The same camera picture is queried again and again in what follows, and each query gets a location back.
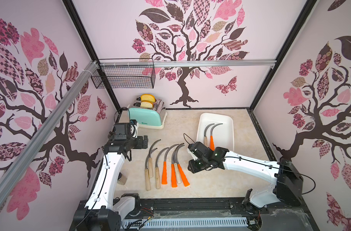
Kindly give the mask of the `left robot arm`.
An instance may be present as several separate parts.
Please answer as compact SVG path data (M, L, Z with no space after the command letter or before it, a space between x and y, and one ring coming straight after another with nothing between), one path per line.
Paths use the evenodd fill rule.
M114 202L114 193L125 160L131 161L131 150L138 145L138 122L117 123L103 146L102 167L89 199L76 210L72 231L119 231L123 220L140 213L137 193L123 194Z

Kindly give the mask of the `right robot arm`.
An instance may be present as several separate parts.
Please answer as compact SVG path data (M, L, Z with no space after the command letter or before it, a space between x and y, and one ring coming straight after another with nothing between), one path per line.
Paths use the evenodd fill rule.
M188 165L192 173L219 168L239 171L268 182L262 189L249 189L246 192L242 206L250 213L278 202L290 207L304 204L303 183L306 175L299 173L289 160L259 160L239 155L227 148L211 149L199 141L189 144L187 151L192 155Z

